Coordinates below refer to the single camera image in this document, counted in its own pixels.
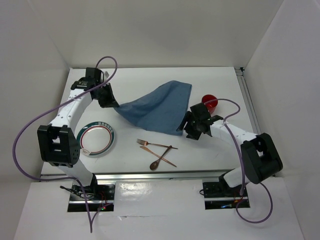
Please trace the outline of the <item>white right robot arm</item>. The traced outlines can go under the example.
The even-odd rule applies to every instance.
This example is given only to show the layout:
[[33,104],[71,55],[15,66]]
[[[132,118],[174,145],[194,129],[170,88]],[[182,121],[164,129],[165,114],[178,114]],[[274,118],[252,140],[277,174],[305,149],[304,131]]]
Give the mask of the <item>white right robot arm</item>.
[[230,196],[236,187],[240,187],[240,193],[243,194],[246,184],[260,184],[283,169],[282,160],[269,134],[248,132],[228,123],[219,115],[211,116],[204,103],[193,105],[176,130],[185,131],[188,139],[198,140],[205,134],[236,148],[240,167],[223,173],[218,179],[218,190],[223,196]]

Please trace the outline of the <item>blue cloth placemat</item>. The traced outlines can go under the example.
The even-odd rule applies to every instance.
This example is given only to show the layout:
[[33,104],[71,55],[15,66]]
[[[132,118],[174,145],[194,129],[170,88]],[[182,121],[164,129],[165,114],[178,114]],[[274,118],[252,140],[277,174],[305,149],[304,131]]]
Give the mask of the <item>blue cloth placemat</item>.
[[115,111],[140,129],[181,136],[183,132],[177,128],[188,111],[191,91],[191,84],[172,80],[132,102],[121,104]]

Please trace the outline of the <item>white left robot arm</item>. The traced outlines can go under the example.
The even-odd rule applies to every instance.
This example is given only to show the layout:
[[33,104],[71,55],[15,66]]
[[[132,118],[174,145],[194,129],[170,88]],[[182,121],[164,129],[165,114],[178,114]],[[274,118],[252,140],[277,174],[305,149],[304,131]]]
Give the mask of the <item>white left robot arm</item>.
[[74,132],[82,114],[94,100],[101,108],[119,107],[103,71],[88,67],[85,76],[71,85],[69,97],[57,116],[37,129],[42,160],[71,177],[75,189],[88,200],[97,197],[98,181],[80,160],[81,145]]

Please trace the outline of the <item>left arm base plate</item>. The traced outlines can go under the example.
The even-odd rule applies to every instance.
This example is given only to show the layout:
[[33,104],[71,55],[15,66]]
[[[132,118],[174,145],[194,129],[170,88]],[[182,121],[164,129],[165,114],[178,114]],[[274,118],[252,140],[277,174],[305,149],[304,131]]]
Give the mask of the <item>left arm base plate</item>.
[[[67,207],[69,213],[87,211],[85,197],[79,186],[65,187],[61,185],[60,188],[70,193]],[[98,185],[96,193],[86,193],[89,211],[96,212],[100,209],[101,212],[113,212],[115,190],[115,184],[102,184]]]

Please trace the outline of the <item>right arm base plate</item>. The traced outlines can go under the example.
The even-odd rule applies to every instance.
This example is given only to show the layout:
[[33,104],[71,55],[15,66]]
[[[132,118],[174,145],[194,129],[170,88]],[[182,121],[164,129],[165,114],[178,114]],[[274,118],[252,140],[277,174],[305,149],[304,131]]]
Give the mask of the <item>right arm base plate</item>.
[[248,192],[240,194],[242,186],[229,188],[219,182],[203,182],[199,194],[204,197],[206,210],[250,208]]

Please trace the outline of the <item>red enamel mug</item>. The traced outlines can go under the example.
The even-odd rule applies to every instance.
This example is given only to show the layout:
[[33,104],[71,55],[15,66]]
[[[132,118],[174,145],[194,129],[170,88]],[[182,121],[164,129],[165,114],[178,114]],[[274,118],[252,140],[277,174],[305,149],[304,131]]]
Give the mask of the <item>red enamel mug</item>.
[[206,106],[208,112],[212,115],[218,105],[218,99],[212,94],[206,94],[202,97],[201,102]]

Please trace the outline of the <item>white plate green red rim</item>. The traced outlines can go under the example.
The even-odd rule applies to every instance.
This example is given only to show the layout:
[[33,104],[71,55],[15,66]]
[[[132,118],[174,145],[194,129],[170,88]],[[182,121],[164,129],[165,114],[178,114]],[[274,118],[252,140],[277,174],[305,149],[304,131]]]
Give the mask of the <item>white plate green red rim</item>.
[[100,158],[106,155],[112,148],[115,139],[115,129],[103,121],[85,125],[76,137],[80,145],[80,153],[89,158]]

